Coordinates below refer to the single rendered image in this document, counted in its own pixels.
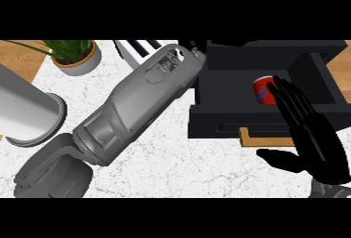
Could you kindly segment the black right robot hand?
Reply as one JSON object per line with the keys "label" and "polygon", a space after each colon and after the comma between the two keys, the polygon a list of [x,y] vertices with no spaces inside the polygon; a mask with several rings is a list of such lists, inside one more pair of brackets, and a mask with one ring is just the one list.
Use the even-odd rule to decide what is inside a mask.
{"label": "black right robot hand", "polygon": [[265,85],[274,96],[297,153],[257,149],[256,155],[284,171],[306,171],[322,184],[346,184],[351,181],[346,154],[325,116],[315,111],[297,87],[277,75]]}

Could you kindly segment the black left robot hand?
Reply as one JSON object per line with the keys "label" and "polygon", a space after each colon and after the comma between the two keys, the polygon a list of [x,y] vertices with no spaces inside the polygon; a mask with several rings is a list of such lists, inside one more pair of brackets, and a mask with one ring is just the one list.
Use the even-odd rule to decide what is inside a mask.
{"label": "black left robot hand", "polygon": [[178,45],[187,50],[197,48],[201,52],[206,51],[206,40],[179,40]]}

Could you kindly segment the dark grey open drawer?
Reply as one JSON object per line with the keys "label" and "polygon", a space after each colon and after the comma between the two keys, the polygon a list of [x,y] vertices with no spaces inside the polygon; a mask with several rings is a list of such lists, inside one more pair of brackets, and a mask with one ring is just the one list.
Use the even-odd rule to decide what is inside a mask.
{"label": "dark grey open drawer", "polygon": [[313,104],[344,103],[325,68],[344,48],[341,40],[257,40],[243,46],[209,43],[195,102],[201,106],[254,106],[251,83],[265,75],[277,75],[294,84]]}

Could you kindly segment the red can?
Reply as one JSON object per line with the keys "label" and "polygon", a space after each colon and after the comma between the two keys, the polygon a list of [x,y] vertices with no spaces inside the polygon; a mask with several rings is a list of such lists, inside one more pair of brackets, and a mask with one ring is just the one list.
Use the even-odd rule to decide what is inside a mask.
{"label": "red can", "polygon": [[251,90],[259,104],[274,104],[274,96],[268,90],[266,83],[274,83],[272,76],[259,77],[251,83]]}

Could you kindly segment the dark grey drawer front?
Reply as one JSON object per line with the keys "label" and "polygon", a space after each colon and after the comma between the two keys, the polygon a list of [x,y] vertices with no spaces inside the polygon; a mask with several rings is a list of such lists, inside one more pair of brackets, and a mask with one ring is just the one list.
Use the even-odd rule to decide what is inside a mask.
{"label": "dark grey drawer front", "polygon": [[[313,104],[334,130],[351,126],[351,104]],[[190,139],[235,139],[246,127],[251,138],[287,138],[288,128],[275,105],[209,107],[191,105],[187,137]]]}

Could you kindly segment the white black-striped object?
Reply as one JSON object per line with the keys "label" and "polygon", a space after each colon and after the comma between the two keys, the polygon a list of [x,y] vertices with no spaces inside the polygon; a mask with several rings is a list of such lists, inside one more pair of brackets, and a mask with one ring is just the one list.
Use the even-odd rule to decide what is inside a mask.
{"label": "white black-striped object", "polygon": [[175,40],[114,40],[117,53],[131,69],[135,69],[156,51],[169,44],[176,44]]}

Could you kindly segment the green plant in grey pot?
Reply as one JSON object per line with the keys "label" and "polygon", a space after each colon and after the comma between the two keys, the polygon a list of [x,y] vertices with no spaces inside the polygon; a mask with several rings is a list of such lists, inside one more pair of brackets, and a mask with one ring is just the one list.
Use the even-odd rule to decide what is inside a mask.
{"label": "green plant in grey pot", "polygon": [[48,51],[13,40],[8,43],[48,55],[57,69],[67,76],[85,75],[101,61],[101,51],[94,40],[44,40],[41,45]]}

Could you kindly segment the grey cylindrical appliance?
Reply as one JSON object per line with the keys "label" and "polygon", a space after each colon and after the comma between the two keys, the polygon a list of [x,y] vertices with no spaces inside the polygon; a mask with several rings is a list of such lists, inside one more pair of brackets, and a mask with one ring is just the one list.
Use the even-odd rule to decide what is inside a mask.
{"label": "grey cylindrical appliance", "polygon": [[0,135],[17,147],[44,143],[66,120],[67,105],[0,64]]}

